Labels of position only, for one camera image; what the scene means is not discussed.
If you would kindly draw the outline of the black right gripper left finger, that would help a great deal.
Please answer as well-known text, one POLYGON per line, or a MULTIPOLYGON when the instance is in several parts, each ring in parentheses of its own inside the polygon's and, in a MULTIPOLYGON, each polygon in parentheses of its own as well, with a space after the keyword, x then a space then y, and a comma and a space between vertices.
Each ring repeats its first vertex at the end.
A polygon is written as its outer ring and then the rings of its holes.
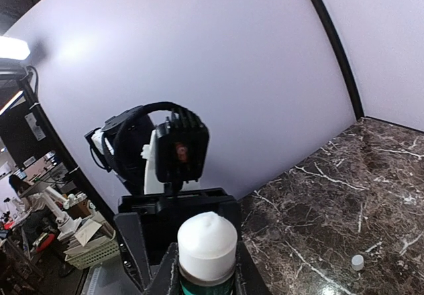
POLYGON ((171 243, 149 283, 144 295, 180 294, 180 274, 178 268, 178 244, 171 243))

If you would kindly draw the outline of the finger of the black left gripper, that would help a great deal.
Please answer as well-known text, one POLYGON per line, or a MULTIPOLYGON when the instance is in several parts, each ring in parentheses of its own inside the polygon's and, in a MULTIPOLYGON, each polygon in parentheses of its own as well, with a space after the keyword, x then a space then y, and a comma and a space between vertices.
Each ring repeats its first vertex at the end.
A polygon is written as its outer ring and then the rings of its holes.
POLYGON ((146 290, 152 274, 142 225, 137 213, 118 213, 113 218, 123 268, 139 290, 146 290))

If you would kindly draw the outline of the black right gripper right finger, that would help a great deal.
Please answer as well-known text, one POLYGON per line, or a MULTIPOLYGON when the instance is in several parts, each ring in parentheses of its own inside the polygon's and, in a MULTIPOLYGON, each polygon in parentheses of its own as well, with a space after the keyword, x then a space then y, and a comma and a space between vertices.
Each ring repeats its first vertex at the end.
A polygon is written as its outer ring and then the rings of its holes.
POLYGON ((262 279, 246 245, 237 243, 234 294, 271 295, 271 291, 262 279))

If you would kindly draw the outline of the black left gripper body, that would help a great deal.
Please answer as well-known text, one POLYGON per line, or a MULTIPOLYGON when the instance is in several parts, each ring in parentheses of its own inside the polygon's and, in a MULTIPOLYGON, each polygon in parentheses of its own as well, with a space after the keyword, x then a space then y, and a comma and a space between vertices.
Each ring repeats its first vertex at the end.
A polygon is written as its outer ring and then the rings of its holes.
POLYGON ((169 245, 177 241, 183 222, 208 211, 229 220, 241 239, 240 204, 222 188, 179 192, 176 197, 124 196, 119 202, 119 213, 135 212, 139 216, 150 265, 159 264, 169 245))

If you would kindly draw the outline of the white green glue stick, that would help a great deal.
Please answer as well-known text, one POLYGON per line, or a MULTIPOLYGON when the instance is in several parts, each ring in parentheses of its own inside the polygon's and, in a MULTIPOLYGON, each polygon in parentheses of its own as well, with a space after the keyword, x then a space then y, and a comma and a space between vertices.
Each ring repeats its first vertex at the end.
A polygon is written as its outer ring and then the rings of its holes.
POLYGON ((177 234, 178 267, 183 294, 232 294, 238 233, 215 212, 197 214, 177 234))

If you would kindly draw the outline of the small white glue cap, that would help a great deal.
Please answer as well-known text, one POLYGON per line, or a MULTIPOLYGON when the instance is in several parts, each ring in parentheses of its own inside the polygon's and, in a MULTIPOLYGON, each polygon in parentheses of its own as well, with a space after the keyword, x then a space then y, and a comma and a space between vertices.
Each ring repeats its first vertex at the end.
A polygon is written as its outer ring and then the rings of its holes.
POLYGON ((361 271, 364 268, 364 257, 362 255, 354 255, 351 258, 351 267, 355 271, 361 271))

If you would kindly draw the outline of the white industrial robot arm background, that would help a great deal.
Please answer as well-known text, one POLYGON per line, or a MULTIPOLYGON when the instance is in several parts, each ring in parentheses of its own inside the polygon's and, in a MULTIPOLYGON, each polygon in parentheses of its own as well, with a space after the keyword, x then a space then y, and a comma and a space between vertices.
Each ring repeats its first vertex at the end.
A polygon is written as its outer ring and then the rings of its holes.
POLYGON ((58 240, 63 241, 74 235, 81 225, 82 218, 73 219, 69 216, 66 207, 70 206, 70 200, 61 196, 50 186, 42 191, 41 198, 56 217, 56 224, 60 232, 58 240))

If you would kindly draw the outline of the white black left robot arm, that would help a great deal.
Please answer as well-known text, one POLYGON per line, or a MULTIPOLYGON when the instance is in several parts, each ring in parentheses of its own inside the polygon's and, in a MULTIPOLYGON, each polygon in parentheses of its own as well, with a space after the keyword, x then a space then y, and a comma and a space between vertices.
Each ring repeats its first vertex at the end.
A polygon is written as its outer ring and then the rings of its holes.
POLYGON ((241 226, 235 198, 202 189, 209 131, 189 109, 168 101, 140 105, 85 136, 101 168, 128 190, 113 221, 124 270, 143 294, 159 294, 159 268, 176 253, 180 225, 214 211, 241 226))

